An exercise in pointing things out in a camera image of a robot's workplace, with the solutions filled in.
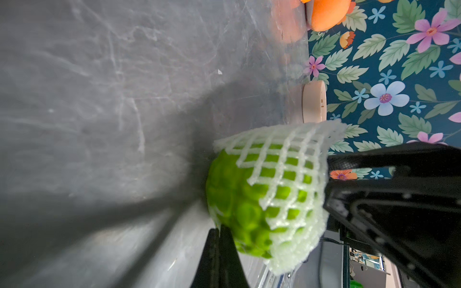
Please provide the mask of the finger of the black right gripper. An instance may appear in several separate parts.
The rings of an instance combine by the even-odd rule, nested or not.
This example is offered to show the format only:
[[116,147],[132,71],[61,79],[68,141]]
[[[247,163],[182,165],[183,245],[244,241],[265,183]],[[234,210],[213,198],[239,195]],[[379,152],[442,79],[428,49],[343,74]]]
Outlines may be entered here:
[[413,142],[365,152],[329,156],[328,170],[394,167],[394,180],[415,180],[423,187],[460,187],[461,150],[443,144]]
[[460,287],[460,178],[331,180],[324,208],[421,287]]

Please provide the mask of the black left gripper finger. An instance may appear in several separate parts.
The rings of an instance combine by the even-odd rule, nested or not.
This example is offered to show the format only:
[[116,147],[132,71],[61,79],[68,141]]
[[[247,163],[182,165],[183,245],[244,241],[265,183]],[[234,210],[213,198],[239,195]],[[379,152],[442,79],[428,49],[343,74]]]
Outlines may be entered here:
[[191,288],[249,288],[231,230],[210,229]]

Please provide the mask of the dark speckled custard apple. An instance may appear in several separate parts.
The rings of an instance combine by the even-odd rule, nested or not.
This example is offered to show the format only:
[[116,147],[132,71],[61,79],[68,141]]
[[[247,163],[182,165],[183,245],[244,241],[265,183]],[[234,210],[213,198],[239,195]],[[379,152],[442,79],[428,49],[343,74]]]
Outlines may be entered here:
[[218,225],[231,229],[241,253],[281,260],[306,258],[325,224],[323,197],[314,188],[314,165],[270,152],[220,151],[206,181],[206,198]]

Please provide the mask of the white foam net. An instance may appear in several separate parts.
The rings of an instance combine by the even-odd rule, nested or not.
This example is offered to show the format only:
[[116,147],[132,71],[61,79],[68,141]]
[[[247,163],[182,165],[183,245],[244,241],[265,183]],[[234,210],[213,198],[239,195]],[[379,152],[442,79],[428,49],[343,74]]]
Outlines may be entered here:
[[216,140],[206,200],[237,250],[282,275],[296,269],[327,227],[328,150],[343,140],[339,120],[261,127]]

